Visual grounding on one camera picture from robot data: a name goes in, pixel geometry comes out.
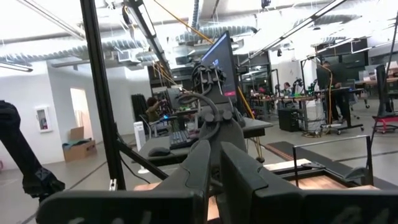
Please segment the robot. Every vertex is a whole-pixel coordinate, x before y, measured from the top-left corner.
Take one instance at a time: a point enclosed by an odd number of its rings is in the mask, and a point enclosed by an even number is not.
[[[19,129],[21,117],[17,108],[0,100],[0,141],[21,170],[24,178],[24,192],[39,203],[50,195],[63,191],[65,184],[59,181],[51,171],[42,167]]]

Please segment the computer mouse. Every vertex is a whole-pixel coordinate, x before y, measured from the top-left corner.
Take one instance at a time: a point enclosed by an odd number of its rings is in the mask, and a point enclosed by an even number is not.
[[[170,149],[167,149],[165,147],[155,147],[151,149],[148,152],[149,157],[154,157],[154,156],[167,156],[170,154]]]

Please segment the computer tower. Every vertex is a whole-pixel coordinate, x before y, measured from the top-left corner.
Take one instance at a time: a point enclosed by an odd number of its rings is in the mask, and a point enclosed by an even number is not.
[[[278,110],[279,128],[283,131],[300,131],[299,111],[295,108],[282,108]]]

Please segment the keyboard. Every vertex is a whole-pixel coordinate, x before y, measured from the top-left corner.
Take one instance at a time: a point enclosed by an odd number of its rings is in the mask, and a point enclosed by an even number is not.
[[[191,147],[197,139],[190,139],[188,131],[176,131],[169,136],[170,150]]]

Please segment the office chair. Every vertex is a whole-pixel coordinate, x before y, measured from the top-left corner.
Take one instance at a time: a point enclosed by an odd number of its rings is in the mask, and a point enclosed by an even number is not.
[[[350,87],[351,90],[355,90],[355,80],[347,80],[346,82],[342,83],[343,87]],[[359,119],[360,117],[356,114],[353,113],[354,108],[353,105],[355,105],[358,102],[358,97],[356,96],[355,93],[350,94],[349,96],[349,109],[351,110],[351,115],[353,115],[354,118]]]
[[[159,119],[155,122],[148,122],[148,116],[146,114],[139,115],[141,118],[142,122],[145,124],[148,133],[149,133],[149,139],[152,138],[152,133],[154,133],[154,137],[158,136],[166,136],[169,133],[169,126],[168,125],[162,125],[164,120]]]

